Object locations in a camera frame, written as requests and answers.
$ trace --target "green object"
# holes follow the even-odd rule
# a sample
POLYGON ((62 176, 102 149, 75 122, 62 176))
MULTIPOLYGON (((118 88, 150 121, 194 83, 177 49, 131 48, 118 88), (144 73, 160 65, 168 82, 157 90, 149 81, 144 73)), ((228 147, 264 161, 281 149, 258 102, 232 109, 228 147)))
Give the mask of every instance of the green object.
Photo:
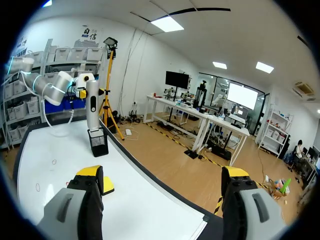
POLYGON ((285 191, 286 191, 286 187, 290 184, 290 182, 291 182, 291 178, 289 178, 287 181, 285 181, 283 187, 280 188, 279 192, 282 193, 282 194, 284 194, 285 191))

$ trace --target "black mesh basket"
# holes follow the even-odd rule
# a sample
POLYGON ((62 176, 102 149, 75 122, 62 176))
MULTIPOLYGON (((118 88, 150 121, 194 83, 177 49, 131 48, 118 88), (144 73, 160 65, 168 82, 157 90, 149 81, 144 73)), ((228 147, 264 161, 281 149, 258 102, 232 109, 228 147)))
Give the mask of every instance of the black mesh basket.
POLYGON ((99 129, 103 131, 103 136, 91 137, 88 129, 91 150, 92 150, 93 156, 95 157, 100 157, 103 155, 107 155, 109 153, 107 133, 104 131, 102 127, 100 127, 99 129))

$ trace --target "projector screen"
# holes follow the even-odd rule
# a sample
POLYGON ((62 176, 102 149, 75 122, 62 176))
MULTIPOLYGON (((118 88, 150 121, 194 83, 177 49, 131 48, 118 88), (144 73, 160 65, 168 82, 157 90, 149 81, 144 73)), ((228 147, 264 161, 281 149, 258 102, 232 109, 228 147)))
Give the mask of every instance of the projector screen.
POLYGON ((227 100, 231 102, 253 110, 256 105, 257 97, 258 93, 256 91, 233 83, 229 84, 227 100))

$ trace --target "power strip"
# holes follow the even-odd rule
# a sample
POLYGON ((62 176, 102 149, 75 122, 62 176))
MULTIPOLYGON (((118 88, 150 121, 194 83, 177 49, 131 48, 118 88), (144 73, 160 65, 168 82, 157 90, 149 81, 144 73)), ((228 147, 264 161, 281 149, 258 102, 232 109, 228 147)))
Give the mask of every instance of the power strip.
POLYGON ((126 129, 125 130, 125 135, 131 136, 132 135, 131 130, 130 129, 126 129))

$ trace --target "blue bin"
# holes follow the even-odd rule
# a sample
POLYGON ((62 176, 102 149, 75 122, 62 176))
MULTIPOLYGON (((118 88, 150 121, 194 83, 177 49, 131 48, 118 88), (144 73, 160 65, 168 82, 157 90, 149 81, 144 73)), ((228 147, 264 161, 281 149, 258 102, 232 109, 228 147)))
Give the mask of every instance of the blue bin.
MULTIPOLYGON (((66 98, 63 99, 63 107, 65 110, 70 110, 71 109, 71 104, 70 101, 67 100, 66 98)), ((86 99, 81 100, 81 99, 74 99, 73 100, 73 108, 74 109, 83 109, 86 106, 86 99)))
POLYGON ((64 105, 62 103, 59 106, 55 106, 49 103, 47 100, 44 102, 44 107, 46 114, 62 112, 64 110, 64 105))

